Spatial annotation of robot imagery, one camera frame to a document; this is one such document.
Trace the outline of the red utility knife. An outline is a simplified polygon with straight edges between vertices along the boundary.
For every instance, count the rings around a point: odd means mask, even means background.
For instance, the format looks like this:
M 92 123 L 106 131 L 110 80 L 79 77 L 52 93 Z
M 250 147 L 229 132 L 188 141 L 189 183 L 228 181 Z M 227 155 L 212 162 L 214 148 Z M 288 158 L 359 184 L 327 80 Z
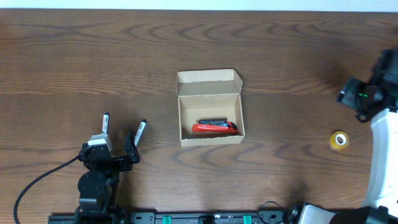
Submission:
M 238 129 L 233 123 L 223 123 L 221 125 L 214 124 L 194 124 L 192 126 L 192 131 L 194 133 L 230 133 L 236 134 Z

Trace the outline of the yellow tape roll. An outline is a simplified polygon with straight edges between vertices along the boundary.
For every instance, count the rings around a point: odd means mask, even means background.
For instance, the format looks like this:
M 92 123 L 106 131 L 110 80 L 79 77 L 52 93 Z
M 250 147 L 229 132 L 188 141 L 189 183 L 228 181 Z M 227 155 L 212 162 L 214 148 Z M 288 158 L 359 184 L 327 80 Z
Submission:
M 349 145 L 349 137 L 343 131 L 336 131 L 330 136 L 330 146 L 334 150 L 342 150 Z

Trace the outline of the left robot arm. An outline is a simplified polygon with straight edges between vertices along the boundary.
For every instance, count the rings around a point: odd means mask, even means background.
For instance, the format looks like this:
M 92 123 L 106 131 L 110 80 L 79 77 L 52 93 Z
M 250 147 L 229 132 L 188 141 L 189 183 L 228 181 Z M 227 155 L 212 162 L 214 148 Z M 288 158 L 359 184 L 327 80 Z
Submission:
M 129 214 L 116 204 L 120 173 L 130 171 L 140 162 L 134 136 L 127 134 L 125 155 L 113 157 L 107 134 L 97 134 L 81 145 L 78 160 L 88 169 L 78 181 L 80 206 L 75 211 L 75 223 L 127 224 Z

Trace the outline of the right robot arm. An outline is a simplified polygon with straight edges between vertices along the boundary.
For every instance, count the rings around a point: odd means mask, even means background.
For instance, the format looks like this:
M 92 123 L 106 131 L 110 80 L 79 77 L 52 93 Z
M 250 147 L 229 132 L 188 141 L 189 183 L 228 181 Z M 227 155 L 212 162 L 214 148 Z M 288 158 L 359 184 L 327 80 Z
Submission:
M 368 82 L 351 78 L 338 102 L 369 122 L 373 153 L 362 207 L 330 211 L 309 203 L 292 210 L 290 223 L 397 223 L 397 49 L 383 51 Z

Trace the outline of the red black stapler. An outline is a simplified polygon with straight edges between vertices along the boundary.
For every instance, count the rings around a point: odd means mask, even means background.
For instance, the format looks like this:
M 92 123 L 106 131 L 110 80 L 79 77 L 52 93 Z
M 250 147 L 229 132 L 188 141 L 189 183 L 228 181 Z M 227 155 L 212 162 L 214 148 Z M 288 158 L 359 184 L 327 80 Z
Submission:
M 199 132 L 216 132 L 226 133 L 231 128 L 231 125 L 226 119 L 212 119 L 212 120 L 200 120 L 197 124 L 192 126 L 192 131 L 195 133 Z

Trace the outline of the blue capped marker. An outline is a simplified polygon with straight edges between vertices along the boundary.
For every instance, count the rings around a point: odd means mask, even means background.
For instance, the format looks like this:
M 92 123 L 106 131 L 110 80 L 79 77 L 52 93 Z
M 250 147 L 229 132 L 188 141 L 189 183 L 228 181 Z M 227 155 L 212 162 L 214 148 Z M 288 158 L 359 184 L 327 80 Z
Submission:
M 105 113 L 103 115 L 101 133 L 102 134 L 108 134 L 108 128 L 109 128 L 109 113 Z

